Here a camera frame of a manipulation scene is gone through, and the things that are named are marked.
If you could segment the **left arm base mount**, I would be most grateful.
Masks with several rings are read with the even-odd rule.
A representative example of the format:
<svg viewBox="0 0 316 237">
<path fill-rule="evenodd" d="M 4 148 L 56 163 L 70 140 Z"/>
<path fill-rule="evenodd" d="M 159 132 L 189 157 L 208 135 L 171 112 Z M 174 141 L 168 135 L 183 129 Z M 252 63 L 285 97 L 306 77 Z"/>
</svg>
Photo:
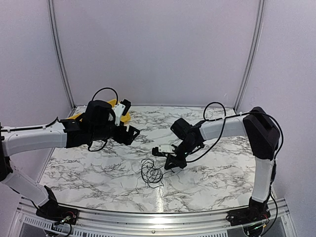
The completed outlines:
<svg viewBox="0 0 316 237">
<path fill-rule="evenodd" d="M 70 217 L 67 223 L 75 225 L 77 222 L 79 211 L 75 208 L 60 206 L 55 202 L 47 202 L 43 206 L 39 206 L 36 215 L 55 222 L 61 222 L 66 217 Z"/>
</svg>

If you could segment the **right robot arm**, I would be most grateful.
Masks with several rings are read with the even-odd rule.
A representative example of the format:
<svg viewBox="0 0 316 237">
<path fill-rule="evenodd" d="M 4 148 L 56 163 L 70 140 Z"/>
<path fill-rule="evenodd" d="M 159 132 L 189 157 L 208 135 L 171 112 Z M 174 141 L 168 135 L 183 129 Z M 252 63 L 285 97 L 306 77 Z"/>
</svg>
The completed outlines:
<svg viewBox="0 0 316 237">
<path fill-rule="evenodd" d="M 185 168 L 189 163 L 187 157 L 205 141 L 247 136 L 255 157 L 255 181 L 244 216 L 249 221 L 255 221 L 264 213 L 276 173 L 276 156 L 281 148 L 279 142 L 283 140 L 281 129 L 271 115 L 261 107 L 255 107 L 240 115 L 202 120 L 195 125 L 179 118 L 172 124 L 171 131 L 181 143 L 166 153 L 165 170 Z"/>
</svg>

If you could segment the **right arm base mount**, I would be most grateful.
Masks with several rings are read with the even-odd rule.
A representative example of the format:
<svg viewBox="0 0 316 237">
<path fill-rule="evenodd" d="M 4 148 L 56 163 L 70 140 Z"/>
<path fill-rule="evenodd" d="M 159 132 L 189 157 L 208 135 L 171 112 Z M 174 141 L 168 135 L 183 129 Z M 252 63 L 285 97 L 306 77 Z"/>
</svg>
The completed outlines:
<svg viewBox="0 0 316 237">
<path fill-rule="evenodd" d="M 226 220 L 231 226 L 244 225 L 262 220 L 269 220 L 271 214 L 266 204 L 251 204 L 245 208 L 231 210 L 227 213 Z"/>
</svg>

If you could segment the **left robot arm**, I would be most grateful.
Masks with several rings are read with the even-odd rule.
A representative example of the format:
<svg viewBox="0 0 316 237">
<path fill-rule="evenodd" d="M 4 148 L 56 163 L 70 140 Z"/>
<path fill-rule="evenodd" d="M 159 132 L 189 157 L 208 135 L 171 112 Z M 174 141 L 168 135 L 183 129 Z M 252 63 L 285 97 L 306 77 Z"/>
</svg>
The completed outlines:
<svg viewBox="0 0 316 237">
<path fill-rule="evenodd" d="M 27 197 L 52 220 L 62 216 L 62 208 L 52 190 L 37 184 L 10 163 L 10 156 L 46 148 L 91 147 L 95 141 L 109 139 L 131 145 L 140 131 L 124 125 L 131 103 L 128 100 L 112 106 L 102 100 L 91 100 L 85 112 L 76 118 L 58 119 L 47 125 L 3 127 L 0 130 L 0 182 Z"/>
</svg>

